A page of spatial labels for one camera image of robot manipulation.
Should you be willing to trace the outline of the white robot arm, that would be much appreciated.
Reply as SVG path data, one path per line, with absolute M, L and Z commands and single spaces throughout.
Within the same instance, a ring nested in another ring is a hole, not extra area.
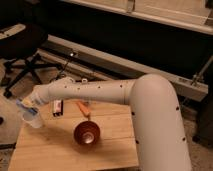
M 29 95 L 34 106 L 71 98 L 130 107 L 142 171 L 192 171 L 177 94 L 166 78 L 146 74 L 132 80 L 74 83 L 66 77 L 37 85 Z

